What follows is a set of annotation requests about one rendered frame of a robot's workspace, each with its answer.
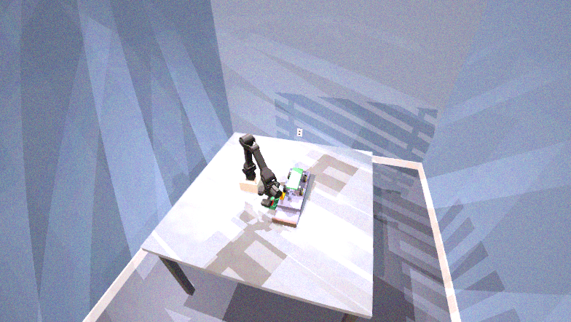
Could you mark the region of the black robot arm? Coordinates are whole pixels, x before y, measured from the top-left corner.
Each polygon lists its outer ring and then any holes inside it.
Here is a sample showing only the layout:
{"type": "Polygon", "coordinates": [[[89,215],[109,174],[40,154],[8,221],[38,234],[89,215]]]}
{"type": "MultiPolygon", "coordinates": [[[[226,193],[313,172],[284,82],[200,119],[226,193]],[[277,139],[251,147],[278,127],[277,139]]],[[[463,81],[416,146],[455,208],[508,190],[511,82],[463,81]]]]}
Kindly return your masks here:
{"type": "Polygon", "coordinates": [[[256,138],[248,133],[239,137],[239,143],[243,147],[245,163],[243,164],[242,172],[245,174],[246,181],[254,181],[256,177],[256,164],[253,162],[253,157],[259,167],[261,181],[264,186],[259,186],[258,196],[267,196],[264,191],[267,190],[275,198],[278,199],[282,195],[282,191],[276,186],[277,178],[275,174],[267,167],[266,162],[260,152],[259,145],[256,143],[256,138]],[[253,145],[253,142],[255,144],[253,145]],[[274,179],[274,181],[272,181],[274,179]]]}

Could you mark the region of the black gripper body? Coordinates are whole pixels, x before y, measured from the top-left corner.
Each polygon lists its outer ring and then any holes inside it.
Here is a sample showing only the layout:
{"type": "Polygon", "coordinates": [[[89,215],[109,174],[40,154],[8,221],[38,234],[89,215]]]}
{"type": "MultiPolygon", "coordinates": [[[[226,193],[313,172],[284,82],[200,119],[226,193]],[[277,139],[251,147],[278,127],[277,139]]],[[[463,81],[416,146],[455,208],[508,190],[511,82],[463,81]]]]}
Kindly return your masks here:
{"type": "MultiPolygon", "coordinates": [[[[277,183],[276,183],[276,186],[279,188],[280,183],[277,182],[277,183]]],[[[270,206],[271,206],[271,204],[272,204],[271,198],[272,198],[273,196],[269,193],[269,191],[267,191],[267,190],[265,190],[265,189],[264,189],[264,191],[267,193],[267,196],[268,196],[268,197],[267,197],[267,199],[262,199],[262,201],[261,201],[261,206],[270,208],[270,206]]]]}

